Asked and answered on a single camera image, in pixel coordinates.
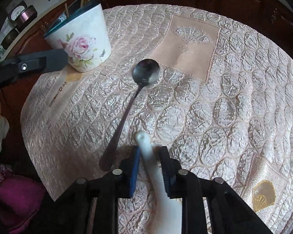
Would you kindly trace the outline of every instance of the round dial gauge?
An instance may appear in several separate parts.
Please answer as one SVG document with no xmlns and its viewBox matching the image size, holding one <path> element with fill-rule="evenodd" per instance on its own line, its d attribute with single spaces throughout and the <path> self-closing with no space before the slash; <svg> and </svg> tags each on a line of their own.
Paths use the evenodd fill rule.
<svg viewBox="0 0 293 234">
<path fill-rule="evenodd" d="M 19 14 L 25 9 L 24 6 L 17 6 L 11 13 L 11 20 L 15 21 Z"/>
</svg>

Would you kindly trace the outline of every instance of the screw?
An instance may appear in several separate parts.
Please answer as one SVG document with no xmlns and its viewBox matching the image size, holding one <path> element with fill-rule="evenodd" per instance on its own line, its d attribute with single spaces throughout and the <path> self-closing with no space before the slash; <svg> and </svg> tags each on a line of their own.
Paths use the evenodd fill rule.
<svg viewBox="0 0 293 234">
<path fill-rule="evenodd" d="M 123 173 L 123 171 L 121 169 L 115 169 L 115 170 L 112 171 L 112 173 L 114 175 L 121 175 Z"/>
<path fill-rule="evenodd" d="M 188 171 L 186 170 L 186 169 L 180 169 L 179 171 L 178 171 L 178 173 L 180 174 L 180 175 L 187 175 L 188 174 Z"/>
<path fill-rule="evenodd" d="M 225 182 L 221 177 L 216 177 L 216 178 L 214 178 L 214 180 L 218 184 L 222 184 L 223 182 Z"/>
<path fill-rule="evenodd" d="M 84 184 L 84 183 L 86 183 L 86 179 L 85 178 L 82 178 L 82 177 L 80 177 L 80 178 L 78 178 L 77 180 L 76 180 L 76 183 L 78 184 L 78 185 L 82 185 L 82 184 Z"/>
<path fill-rule="evenodd" d="M 24 71 L 24 70 L 26 70 L 26 68 L 27 68 L 27 63 L 23 63 L 22 64 L 22 70 Z"/>
</svg>

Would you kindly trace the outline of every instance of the metal spoon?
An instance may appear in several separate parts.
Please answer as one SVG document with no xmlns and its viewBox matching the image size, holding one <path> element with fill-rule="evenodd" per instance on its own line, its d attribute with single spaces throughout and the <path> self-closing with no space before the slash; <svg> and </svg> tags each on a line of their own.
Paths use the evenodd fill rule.
<svg viewBox="0 0 293 234">
<path fill-rule="evenodd" d="M 103 171 L 110 171 L 113 165 L 113 162 L 116 157 L 116 149 L 118 146 L 119 139 L 121 137 L 121 132 L 125 125 L 126 119 L 130 112 L 133 102 L 135 101 L 139 92 L 146 86 L 156 82 L 160 75 L 160 66 L 158 63 L 152 59 L 145 59 L 140 61 L 136 67 L 133 69 L 132 78 L 135 83 L 139 86 L 133 97 L 131 98 L 124 115 L 112 137 L 109 144 L 107 145 L 100 161 L 99 166 Z"/>
</svg>

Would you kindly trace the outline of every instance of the white spoon handle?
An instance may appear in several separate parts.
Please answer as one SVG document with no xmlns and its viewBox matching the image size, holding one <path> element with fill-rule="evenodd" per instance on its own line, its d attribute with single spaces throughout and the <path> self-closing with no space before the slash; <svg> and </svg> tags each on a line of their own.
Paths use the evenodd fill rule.
<svg viewBox="0 0 293 234">
<path fill-rule="evenodd" d="M 157 201 L 150 234 L 181 234 L 182 205 L 177 200 L 170 199 L 166 194 L 163 176 L 154 155 L 150 137 L 146 132 L 138 132 L 135 139 L 151 179 Z"/>
</svg>

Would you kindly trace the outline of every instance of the quilted tablecloth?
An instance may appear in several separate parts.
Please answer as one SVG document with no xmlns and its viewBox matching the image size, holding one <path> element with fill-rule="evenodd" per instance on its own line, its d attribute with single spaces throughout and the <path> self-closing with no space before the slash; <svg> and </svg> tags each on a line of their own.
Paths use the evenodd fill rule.
<svg viewBox="0 0 293 234">
<path fill-rule="evenodd" d="M 66 67 L 42 75 L 22 110 L 25 145 L 52 198 L 80 176 L 104 175 L 99 158 L 138 87 L 132 67 L 151 57 L 160 78 L 138 95 L 115 165 L 134 145 L 133 134 L 146 131 L 183 168 L 221 176 L 273 233 L 289 233 L 293 60 L 254 29 L 199 9 L 143 4 L 104 15 L 110 58 L 85 74 Z M 155 197 L 139 168 L 134 197 L 119 201 L 119 233 L 147 233 L 154 217 Z"/>
</svg>

